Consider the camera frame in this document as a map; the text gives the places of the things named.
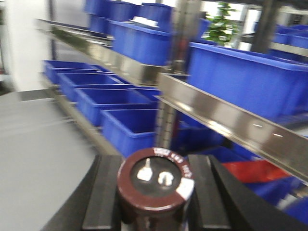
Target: metal shelf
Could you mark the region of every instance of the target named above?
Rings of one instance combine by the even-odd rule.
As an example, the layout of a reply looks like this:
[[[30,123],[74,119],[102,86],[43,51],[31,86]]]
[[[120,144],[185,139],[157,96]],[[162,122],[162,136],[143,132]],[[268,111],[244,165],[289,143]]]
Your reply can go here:
[[[308,57],[308,49],[301,48],[301,47],[294,47],[290,45],[273,42],[270,48],[274,50],[285,51],[288,53],[299,54],[301,56]]]
[[[51,38],[64,42],[133,84],[157,85],[157,74],[166,72],[165,66],[145,65],[111,50],[110,39],[85,35],[75,27],[40,19],[38,27]]]
[[[122,156],[72,104],[65,96],[58,92],[57,85],[52,84],[45,75],[41,76],[41,82],[46,87],[47,93],[53,97],[63,111],[74,119],[83,133],[93,142],[101,154]]]
[[[160,108],[170,118],[160,112],[158,145],[164,146],[169,138],[172,108],[308,182],[305,137],[166,74],[160,74],[158,88],[163,93]]]
[[[241,36],[242,42],[252,43],[254,36],[255,36],[254,33],[242,35]],[[284,52],[308,57],[308,49],[301,48],[301,47],[294,47],[294,46],[290,46],[286,44],[272,42],[270,45],[270,48],[274,50],[284,51]]]

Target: blue storage bin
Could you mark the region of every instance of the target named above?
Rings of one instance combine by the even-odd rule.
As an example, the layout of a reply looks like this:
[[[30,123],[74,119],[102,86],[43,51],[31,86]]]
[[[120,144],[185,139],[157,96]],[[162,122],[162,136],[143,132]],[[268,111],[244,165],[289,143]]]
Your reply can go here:
[[[157,104],[159,102],[159,99],[156,97],[161,94],[161,91],[154,88],[131,88],[131,90],[134,90],[135,92],[138,92],[139,94],[145,96],[148,98],[153,104]]]
[[[178,138],[176,145],[180,150],[174,151],[194,152],[223,143],[223,136],[189,116],[180,113],[178,118],[182,128],[185,127],[188,130],[185,137]]]
[[[89,30],[103,33],[103,34],[110,34],[109,29],[109,19],[98,17],[96,15],[90,15],[90,25]]]
[[[308,49],[308,31],[292,35],[290,45]]]
[[[109,74],[112,74],[113,72],[111,72],[110,70],[106,69],[106,68],[103,68],[102,66],[99,66],[99,65],[91,65],[91,66],[94,66],[95,69],[98,70],[98,73],[109,73]]]
[[[308,30],[308,25],[294,25],[291,26],[291,28],[296,30]]]
[[[305,111],[308,65],[192,43],[188,83],[268,119]]]
[[[125,1],[112,1],[110,19],[124,22],[138,14],[140,6]]]
[[[139,40],[136,41],[138,47],[135,59],[148,65],[167,65],[171,50],[171,34],[139,26],[137,30],[141,33]]]
[[[238,155],[241,157],[245,158],[246,160],[260,160],[262,159],[260,156],[252,153],[251,151],[245,149],[244,147],[240,146],[237,143],[233,143],[233,148],[232,148]]]
[[[298,198],[287,206],[284,212],[308,225],[308,197]]]
[[[152,108],[146,97],[131,90],[76,89],[78,110],[94,125],[100,126],[101,110]]]
[[[287,177],[267,183],[246,183],[245,186],[268,203],[276,206],[281,199],[297,187],[299,182],[295,177]]]
[[[66,61],[44,61],[45,75],[53,84],[59,84],[58,73],[97,73],[98,69],[87,63],[66,62]]]
[[[90,5],[87,7],[87,13],[108,18],[110,16],[110,7],[110,0],[91,0]]]
[[[108,74],[61,73],[60,90],[72,102],[77,101],[76,88],[104,88],[106,85],[123,85],[121,81]]]
[[[92,5],[92,1],[93,0],[85,0],[85,5],[84,5],[84,8],[83,8],[83,10],[85,12],[89,12],[90,11],[91,5]]]
[[[154,146],[157,110],[103,111],[103,136],[124,157]]]
[[[207,19],[203,19],[200,18],[200,23],[199,23],[199,30],[198,30],[198,34],[196,36],[196,39],[200,39],[201,36],[204,34],[204,32],[206,32],[208,30],[208,28],[210,27],[210,25],[212,24],[211,21],[207,20]]]
[[[130,23],[111,21],[113,25],[113,50],[127,57],[135,59],[140,32]]]
[[[304,57],[298,54],[292,54],[292,53],[288,53],[288,52],[284,52],[284,51],[278,51],[278,50],[269,50],[269,55],[275,56],[275,57],[279,57],[282,59],[288,59],[288,60],[294,60],[297,62],[303,62],[304,61]]]
[[[172,7],[160,3],[143,3],[139,10],[139,17],[157,22],[158,30],[169,32],[171,24]]]
[[[282,43],[282,44],[290,44],[292,34],[298,33],[297,29],[289,28],[289,27],[279,27],[276,30],[276,34],[273,42]]]
[[[143,64],[157,66],[167,64],[171,49],[170,33],[123,22],[113,21],[112,24],[115,25],[114,51]]]

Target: brown capacitor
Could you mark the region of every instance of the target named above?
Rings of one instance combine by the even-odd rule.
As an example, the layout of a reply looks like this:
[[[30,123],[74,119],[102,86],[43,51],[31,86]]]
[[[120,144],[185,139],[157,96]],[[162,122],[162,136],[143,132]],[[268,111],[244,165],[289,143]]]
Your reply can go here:
[[[180,231],[194,188],[188,162],[164,148],[139,150],[118,176],[123,221],[137,231]]]

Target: white wall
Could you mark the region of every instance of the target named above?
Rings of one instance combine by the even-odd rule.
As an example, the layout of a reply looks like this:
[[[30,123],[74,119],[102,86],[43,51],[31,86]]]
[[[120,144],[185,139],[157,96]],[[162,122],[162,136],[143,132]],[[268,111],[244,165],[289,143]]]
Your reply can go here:
[[[11,52],[11,75],[16,91],[40,90],[41,60],[49,58],[50,44],[45,35],[36,30],[35,19],[47,19],[46,0],[6,1]]]

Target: green plant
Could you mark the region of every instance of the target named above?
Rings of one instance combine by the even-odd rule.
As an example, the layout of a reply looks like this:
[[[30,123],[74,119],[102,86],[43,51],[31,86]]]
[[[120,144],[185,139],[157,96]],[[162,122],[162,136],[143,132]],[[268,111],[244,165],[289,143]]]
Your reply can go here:
[[[205,35],[205,39],[209,41],[217,42],[221,46],[228,44],[232,37],[237,33],[237,25],[227,16],[230,16],[230,12],[236,11],[225,2],[218,4],[218,14],[212,18],[208,18],[212,22],[209,27],[209,31]]]

